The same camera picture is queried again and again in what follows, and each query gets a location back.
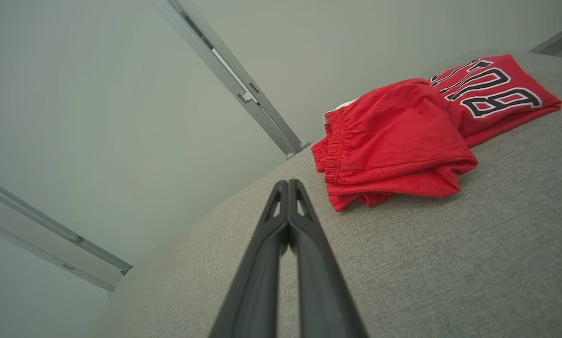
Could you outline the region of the red shorts with white trim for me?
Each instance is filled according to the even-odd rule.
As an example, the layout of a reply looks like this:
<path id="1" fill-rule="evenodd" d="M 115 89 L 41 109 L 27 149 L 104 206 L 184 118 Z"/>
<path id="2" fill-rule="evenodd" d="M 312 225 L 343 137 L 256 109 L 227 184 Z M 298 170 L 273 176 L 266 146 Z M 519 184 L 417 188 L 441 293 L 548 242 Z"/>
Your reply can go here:
<path id="1" fill-rule="evenodd" d="M 400 194 L 446 198 L 478 165 L 447 101 L 422 78 L 372 90 L 325 113 L 323 124 L 325 137 L 312 153 L 337 212 Z"/>

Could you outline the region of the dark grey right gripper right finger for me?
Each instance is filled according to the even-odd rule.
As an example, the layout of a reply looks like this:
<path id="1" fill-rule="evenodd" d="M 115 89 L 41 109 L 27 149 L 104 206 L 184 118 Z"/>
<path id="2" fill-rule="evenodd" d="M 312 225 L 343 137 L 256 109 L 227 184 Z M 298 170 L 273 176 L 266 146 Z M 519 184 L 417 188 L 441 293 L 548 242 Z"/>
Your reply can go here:
<path id="1" fill-rule="evenodd" d="M 304 184 L 289 180 L 289 244 L 297 259 L 300 338 L 369 338 Z"/>

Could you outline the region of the red Bulls basketball jersey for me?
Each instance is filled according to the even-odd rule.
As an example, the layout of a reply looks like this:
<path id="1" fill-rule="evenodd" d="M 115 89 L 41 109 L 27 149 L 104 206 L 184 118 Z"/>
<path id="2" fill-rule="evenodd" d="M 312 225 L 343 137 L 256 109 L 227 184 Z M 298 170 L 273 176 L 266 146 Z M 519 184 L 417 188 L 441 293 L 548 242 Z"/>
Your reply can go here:
<path id="1" fill-rule="evenodd" d="M 489 56 L 429 79 L 448 102 L 448 113 L 468 147 L 558 111 L 562 101 L 511 55 Z"/>

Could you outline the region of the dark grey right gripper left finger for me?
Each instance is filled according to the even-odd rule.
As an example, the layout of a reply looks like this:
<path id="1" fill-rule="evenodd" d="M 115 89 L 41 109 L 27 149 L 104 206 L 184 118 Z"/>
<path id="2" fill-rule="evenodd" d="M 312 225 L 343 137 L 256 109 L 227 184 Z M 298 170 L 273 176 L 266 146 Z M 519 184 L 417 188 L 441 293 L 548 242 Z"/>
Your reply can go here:
<path id="1" fill-rule="evenodd" d="M 289 183 L 277 182 L 208 338 L 276 338 L 279 259 L 288 241 Z"/>

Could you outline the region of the grey post with hinge bracket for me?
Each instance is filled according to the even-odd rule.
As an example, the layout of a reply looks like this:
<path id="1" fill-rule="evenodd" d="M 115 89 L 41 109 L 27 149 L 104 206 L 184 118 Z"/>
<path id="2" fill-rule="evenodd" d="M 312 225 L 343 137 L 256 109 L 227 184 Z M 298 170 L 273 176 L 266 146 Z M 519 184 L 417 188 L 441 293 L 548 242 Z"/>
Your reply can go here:
<path id="1" fill-rule="evenodd" d="M 0 236 L 108 293 L 133 268 L 1 185 Z"/>

